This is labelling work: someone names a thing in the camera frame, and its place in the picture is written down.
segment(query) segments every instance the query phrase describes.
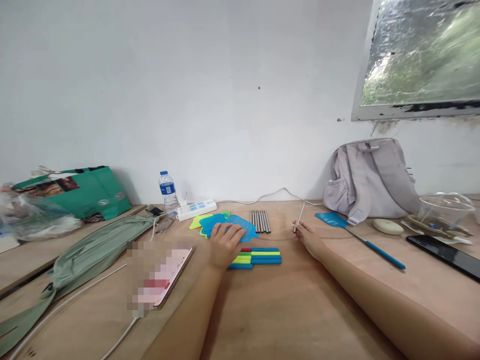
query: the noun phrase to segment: plastic bag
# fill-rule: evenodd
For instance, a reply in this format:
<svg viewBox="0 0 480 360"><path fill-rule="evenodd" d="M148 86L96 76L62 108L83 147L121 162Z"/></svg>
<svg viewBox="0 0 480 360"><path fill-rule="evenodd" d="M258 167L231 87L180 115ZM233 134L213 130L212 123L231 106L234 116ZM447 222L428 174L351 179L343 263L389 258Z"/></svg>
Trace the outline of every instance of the plastic bag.
<svg viewBox="0 0 480 360"><path fill-rule="evenodd" d="M82 225L81 220L45 196L0 192L0 232L3 234L36 241L62 237Z"/></svg>

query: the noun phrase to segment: window frame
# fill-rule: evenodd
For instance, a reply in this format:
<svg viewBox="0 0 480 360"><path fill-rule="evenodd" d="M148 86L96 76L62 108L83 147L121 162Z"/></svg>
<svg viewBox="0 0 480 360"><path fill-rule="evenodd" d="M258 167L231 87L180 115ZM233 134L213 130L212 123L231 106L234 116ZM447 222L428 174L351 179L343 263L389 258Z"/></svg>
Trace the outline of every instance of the window frame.
<svg viewBox="0 0 480 360"><path fill-rule="evenodd" d="M358 74L351 121L392 120L411 118L440 118L463 115L480 115L480 98L435 102L412 102L362 106L365 78L370 61L377 20L382 0L373 0L366 32L363 56Z"/></svg>

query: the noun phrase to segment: backpack pocket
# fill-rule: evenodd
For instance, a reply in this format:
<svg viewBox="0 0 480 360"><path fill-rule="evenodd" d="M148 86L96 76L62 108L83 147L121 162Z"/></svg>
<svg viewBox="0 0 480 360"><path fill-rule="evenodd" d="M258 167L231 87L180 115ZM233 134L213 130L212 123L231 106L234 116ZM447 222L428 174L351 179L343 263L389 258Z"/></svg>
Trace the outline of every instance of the backpack pocket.
<svg viewBox="0 0 480 360"><path fill-rule="evenodd" d="M326 208L348 216L352 203L349 201L348 187L344 178L327 182L323 196L323 205Z"/></svg>

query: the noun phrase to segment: white wall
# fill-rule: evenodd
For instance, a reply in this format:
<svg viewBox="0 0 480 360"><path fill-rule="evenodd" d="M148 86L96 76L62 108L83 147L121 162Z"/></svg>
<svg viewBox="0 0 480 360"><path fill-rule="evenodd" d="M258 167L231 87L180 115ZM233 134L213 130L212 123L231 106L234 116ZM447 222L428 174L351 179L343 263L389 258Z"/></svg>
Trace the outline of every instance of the white wall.
<svg viewBox="0 0 480 360"><path fill-rule="evenodd" d="M480 192L478 119L350 122L370 6L3 0L0 182L109 165L133 203L161 202L160 170L189 201L318 199L332 152L380 135L419 193Z"/></svg>

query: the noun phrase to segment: phone screen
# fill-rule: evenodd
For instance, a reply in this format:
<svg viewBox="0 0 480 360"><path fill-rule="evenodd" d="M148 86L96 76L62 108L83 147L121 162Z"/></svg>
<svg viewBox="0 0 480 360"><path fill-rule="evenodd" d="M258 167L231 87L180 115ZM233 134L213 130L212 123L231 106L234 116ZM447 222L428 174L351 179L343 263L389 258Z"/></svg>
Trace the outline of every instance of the phone screen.
<svg viewBox="0 0 480 360"><path fill-rule="evenodd" d="M480 282L480 260L428 235L407 236L407 241Z"/></svg>

